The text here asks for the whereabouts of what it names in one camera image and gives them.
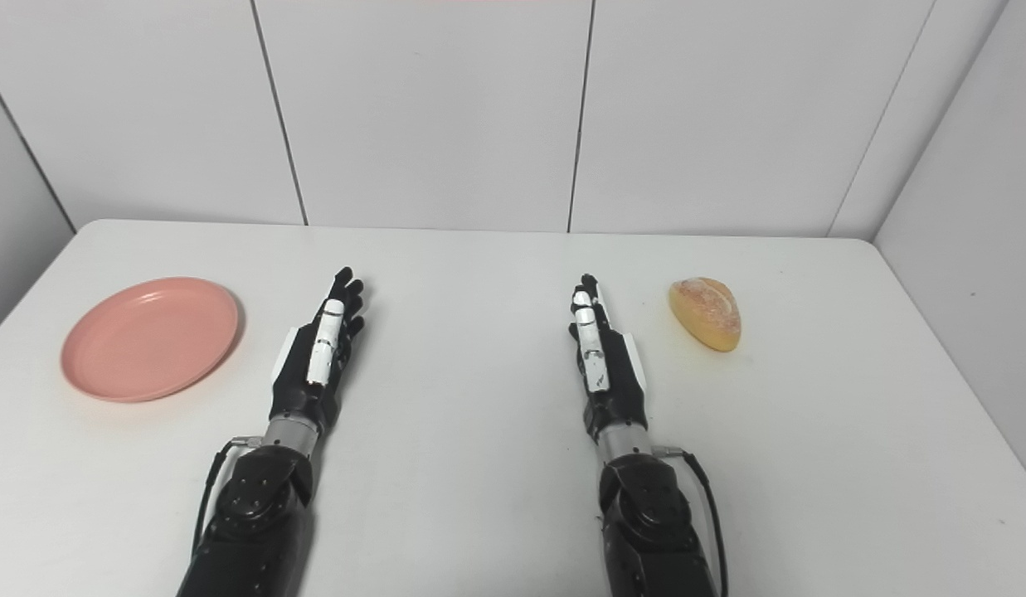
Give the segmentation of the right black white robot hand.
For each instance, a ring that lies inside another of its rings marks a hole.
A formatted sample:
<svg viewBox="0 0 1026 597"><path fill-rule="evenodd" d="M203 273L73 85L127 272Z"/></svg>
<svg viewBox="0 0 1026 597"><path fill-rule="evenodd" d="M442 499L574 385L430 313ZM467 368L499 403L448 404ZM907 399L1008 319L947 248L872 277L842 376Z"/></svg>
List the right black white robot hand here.
<svg viewBox="0 0 1026 597"><path fill-rule="evenodd" d="M633 337L619 332L597 278L583 274L571 295L568 332L576 341L576 366L586 393L582 422L590 439L611 425L649 427L645 386Z"/></svg>

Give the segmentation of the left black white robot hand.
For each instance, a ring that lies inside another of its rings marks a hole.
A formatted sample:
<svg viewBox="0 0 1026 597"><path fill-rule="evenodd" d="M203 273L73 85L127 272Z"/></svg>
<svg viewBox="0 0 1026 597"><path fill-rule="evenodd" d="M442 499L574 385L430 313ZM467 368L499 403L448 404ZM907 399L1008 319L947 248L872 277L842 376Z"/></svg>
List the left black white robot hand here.
<svg viewBox="0 0 1026 597"><path fill-rule="evenodd" d="M341 411L338 387L350 362L353 341L365 328L363 290L363 280L353 269L340 269L314 318L295 329L271 386L272 420L307 420L320 434L334 425Z"/></svg>

